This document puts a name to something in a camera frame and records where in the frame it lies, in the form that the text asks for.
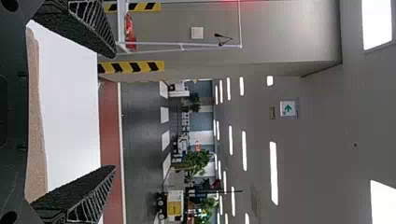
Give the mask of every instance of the light fixture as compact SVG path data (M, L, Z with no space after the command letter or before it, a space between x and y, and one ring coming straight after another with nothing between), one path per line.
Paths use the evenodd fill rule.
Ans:
M232 206L232 209L233 209L233 217L235 217L235 214L236 214L236 209L235 209L236 204L235 204L235 188L234 188L234 187L231 187L231 206Z
M218 86L215 86L215 92L216 92L216 105L219 104L219 89Z
M220 125L219 125L219 121L217 121L216 127L218 128L217 135L218 135L218 141L219 141L220 140Z
M278 204L276 143L270 142L271 200Z
M268 76L267 77L267 86L273 86L273 85L274 85L274 77Z
M233 155L233 127L228 126L228 139L230 145L230 155Z
M247 153L247 133L242 132L242 164L244 171L248 170L248 153Z
M219 161L219 180L221 180L221 161Z
M222 89L222 80L220 81L220 103L223 103L223 89Z
M227 195L227 172L223 171L224 194Z
M245 213L245 224L250 224L250 218L248 216L248 213Z
M227 77L227 99L231 101L231 79Z
M223 214L223 208L222 208L222 196L220 195L220 199L219 199L219 203L220 203L220 214Z
M215 153L215 169L218 170L218 154Z
M241 96L245 95L245 83L243 77L239 78L239 93Z

